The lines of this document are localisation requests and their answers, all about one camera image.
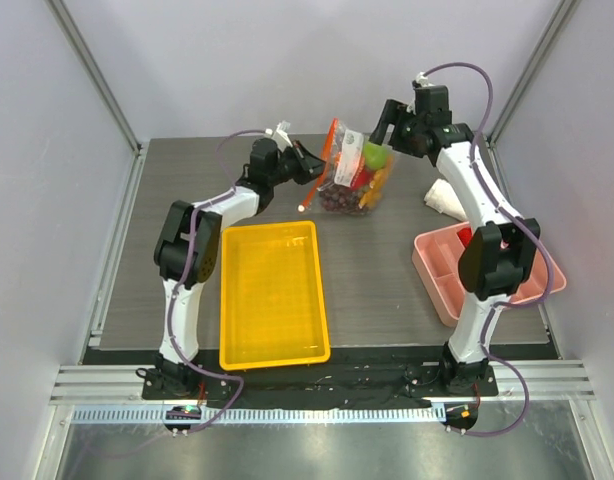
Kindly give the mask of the clear zip top bag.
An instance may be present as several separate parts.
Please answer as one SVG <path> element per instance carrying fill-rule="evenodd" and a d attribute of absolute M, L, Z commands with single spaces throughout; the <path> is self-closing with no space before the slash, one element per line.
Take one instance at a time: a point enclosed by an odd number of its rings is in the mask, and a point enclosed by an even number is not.
<path fill-rule="evenodd" d="M 325 167 L 324 173 L 315 181 L 305 199 L 298 205 L 297 211 L 299 213 L 316 210 L 326 212 L 320 205 L 318 194 L 320 190 L 327 188 L 329 185 L 335 184 L 350 188 L 355 175 L 362 169 L 366 169 L 362 152 L 363 145 L 367 142 L 369 142 L 369 137 L 367 135 L 348 128 L 348 126 L 338 118 L 332 120 L 326 141 L 321 151 L 321 159 L 326 162 L 327 166 Z M 388 149 L 390 153 L 386 166 L 391 166 L 393 170 L 395 165 L 395 154 L 390 147 L 384 147 Z M 357 191 L 363 194 L 367 190 L 367 186 L 368 185 Z M 373 210 L 361 210 L 357 213 L 347 215 L 365 215 Z"/>

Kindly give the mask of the purple fake grapes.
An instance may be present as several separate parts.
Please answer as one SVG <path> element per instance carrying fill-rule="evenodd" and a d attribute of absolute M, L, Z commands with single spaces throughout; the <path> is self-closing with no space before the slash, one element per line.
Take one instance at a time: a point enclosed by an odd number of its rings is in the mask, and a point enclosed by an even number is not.
<path fill-rule="evenodd" d="M 362 210 L 362 194 L 349 187 L 332 184 L 320 190 L 318 196 L 320 205 L 326 212 L 352 214 Z"/>

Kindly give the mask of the red fake fruit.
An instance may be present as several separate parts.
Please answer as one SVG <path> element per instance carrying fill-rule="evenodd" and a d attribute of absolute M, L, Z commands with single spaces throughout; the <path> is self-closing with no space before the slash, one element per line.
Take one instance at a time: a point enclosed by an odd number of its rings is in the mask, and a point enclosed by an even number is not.
<path fill-rule="evenodd" d="M 357 173 L 351 183 L 351 190 L 358 190 L 368 185 L 374 177 L 374 172 L 372 170 L 362 169 L 359 173 Z"/>

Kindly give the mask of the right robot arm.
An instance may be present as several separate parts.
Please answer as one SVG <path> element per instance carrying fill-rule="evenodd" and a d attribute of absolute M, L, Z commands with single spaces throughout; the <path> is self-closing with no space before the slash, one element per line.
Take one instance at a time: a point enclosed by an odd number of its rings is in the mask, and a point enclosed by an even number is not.
<path fill-rule="evenodd" d="M 410 105 L 386 101 L 369 140 L 428 158 L 453 188 L 470 224 L 472 238 L 458 260 L 466 298 L 438 371 L 442 389 L 459 395 L 487 376 L 490 333 L 530 277 L 540 226 L 533 218 L 521 219 L 502 195 L 480 158 L 475 134 L 454 123 L 447 87 L 416 81 L 413 90 Z"/>

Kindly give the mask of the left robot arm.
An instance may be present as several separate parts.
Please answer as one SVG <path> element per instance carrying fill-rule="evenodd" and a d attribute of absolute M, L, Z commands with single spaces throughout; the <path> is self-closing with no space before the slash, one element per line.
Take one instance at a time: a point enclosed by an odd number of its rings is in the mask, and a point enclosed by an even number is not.
<path fill-rule="evenodd" d="M 187 399 L 204 378 L 228 378 L 193 363 L 199 352 L 200 299 L 217 263 L 221 234 L 266 210 L 277 186 L 309 184 L 324 174 L 325 167 L 326 162 L 299 141 L 281 147 L 276 140 L 260 138 L 230 189 L 201 202 L 176 201 L 170 206 L 154 250 L 165 291 L 164 333 L 154 367 L 145 376 L 146 391 Z"/>

